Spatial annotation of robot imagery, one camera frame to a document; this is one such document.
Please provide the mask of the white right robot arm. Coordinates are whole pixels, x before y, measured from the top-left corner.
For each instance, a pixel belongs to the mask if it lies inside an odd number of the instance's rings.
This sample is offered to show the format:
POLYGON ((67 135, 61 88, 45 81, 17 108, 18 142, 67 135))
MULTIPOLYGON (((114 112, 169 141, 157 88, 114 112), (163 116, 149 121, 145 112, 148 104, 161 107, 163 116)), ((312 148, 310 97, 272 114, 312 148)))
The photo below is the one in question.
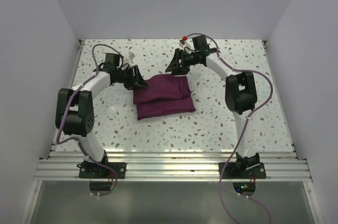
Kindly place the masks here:
POLYGON ((187 40, 187 36, 182 37, 180 47, 174 51, 173 59, 165 71, 182 76, 190 72, 191 66, 202 64, 225 82, 225 102, 234 116, 238 137, 234 148, 235 171, 238 176, 247 178, 260 165, 252 129, 248 127, 250 114, 254 111, 258 100, 254 75, 247 70, 237 70, 225 62, 220 56, 218 46, 210 47, 205 35, 193 37, 192 46, 187 40))

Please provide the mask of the purple cloth mat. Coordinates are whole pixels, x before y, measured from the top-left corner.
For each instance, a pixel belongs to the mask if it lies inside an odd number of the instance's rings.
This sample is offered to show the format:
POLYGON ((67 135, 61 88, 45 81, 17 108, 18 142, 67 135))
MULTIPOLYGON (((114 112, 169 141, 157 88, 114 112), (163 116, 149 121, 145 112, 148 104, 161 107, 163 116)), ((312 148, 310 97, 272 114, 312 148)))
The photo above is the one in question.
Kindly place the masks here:
POLYGON ((146 83, 148 88, 133 90, 138 120, 196 111, 187 76, 158 74, 146 83))

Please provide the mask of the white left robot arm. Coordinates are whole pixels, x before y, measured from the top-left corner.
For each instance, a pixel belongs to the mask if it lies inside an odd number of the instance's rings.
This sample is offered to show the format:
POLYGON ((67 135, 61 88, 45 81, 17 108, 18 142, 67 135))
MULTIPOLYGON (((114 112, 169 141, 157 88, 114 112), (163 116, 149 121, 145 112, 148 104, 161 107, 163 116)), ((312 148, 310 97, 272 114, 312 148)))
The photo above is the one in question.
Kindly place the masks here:
POLYGON ((108 87, 120 83, 127 90, 148 88, 137 65, 120 54, 106 53, 103 63, 82 83, 58 92, 55 126, 58 129, 56 144, 77 142, 86 164, 98 178, 110 171, 106 151, 92 132, 95 125, 94 99, 108 87))

